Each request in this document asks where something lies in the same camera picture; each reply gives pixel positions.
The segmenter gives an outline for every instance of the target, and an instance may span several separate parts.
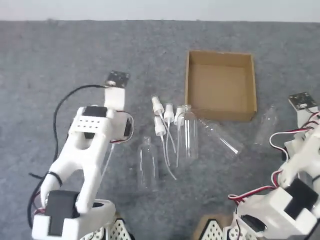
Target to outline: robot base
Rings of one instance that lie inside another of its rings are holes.
[[[230,240],[226,232],[229,232],[229,229],[231,229],[229,226],[232,220],[232,215],[204,215],[193,233],[192,240]],[[242,239],[263,240],[264,238],[256,238],[255,236],[247,234]]]
[[[81,238],[81,240],[135,240],[134,237],[127,231],[124,221],[118,218],[110,231],[106,231],[105,228],[91,232]]]

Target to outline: white wall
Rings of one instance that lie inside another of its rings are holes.
[[[320,0],[0,0],[0,20],[320,22]]]

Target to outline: circuit board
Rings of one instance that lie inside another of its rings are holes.
[[[317,106],[316,101],[308,92],[301,92],[289,96],[289,102],[297,110],[310,109]]]

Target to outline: clear bottle lying down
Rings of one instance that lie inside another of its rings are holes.
[[[154,192],[158,190],[158,159],[157,149],[151,143],[149,136],[143,137],[143,143],[137,150],[137,184],[140,192]]]
[[[177,168],[183,168],[198,158],[198,121],[191,105],[182,107],[177,118]]]
[[[218,143],[219,146],[222,146],[226,150],[225,155],[227,157],[232,159],[243,150],[244,144],[224,130],[219,123],[203,119],[199,122],[207,135],[213,140],[213,144]]]
[[[256,133],[254,144],[262,147],[269,147],[269,138],[275,132],[278,123],[277,110],[275,105],[263,114],[259,129]]]

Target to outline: gray carpet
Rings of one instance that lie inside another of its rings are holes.
[[[189,239],[203,214],[231,214],[235,205],[227,194],[270,184],[271,172],[281,164],[279,152],[257,153],[251,144],[267,107],[278,105],[277,129],[287,130],[296,126],[288,95],[308,91],[320,103],[319,39],[317,23],[0,22],[1,239],[30,238],[26,206],[37,180],[28,172],[42,174],[52,162],[57,102],[75,87],[101,84],[110,70],[131,74],[125,108],[134,116],[135,134],[116,146],[98,197],[115,203],[137,240]],[[239,158],[224,157],[202,132],[199,159],[178,172],[175,182],[163,168],[150,96],[175,106],[183,102],[190,49],[253,53],[258,114],[250,123],[223,122],[244,137],[247,148]],[[60,146],[78,107],[102,103],[101,90],[84,90],[61,108]],[[136,150],[143,135],[152,136],[159,151],[161,189],[153,194],[135,192]],[[77,173],[64,188],[79,190],[82,180]]]

